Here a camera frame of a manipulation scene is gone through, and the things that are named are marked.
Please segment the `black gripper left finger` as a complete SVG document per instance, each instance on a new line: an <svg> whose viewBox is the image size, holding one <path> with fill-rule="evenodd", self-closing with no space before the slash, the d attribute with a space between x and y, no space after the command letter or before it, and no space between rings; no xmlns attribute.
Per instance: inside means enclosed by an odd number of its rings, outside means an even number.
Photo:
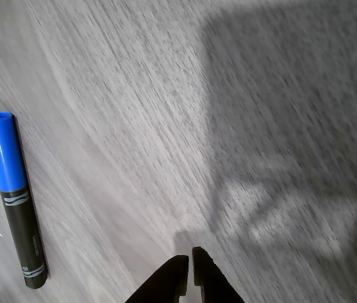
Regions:
<svg viewBox="0 0 357 303"><path fill-rule="evenodd" d="M186 295L189 257L176 255L162 264L127 300L126 303L176 303Z"/></svg>

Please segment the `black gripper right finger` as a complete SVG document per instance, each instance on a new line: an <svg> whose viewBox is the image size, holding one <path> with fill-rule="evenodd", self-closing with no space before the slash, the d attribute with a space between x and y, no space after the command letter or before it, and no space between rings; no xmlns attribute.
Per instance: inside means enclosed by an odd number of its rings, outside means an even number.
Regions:
<svg viewBox="0 0 357 303"><path fill-rule="evenodd" d="M192 260L194 285L201 289L202 302L243 302L205 249L193 247Z"/></svg>

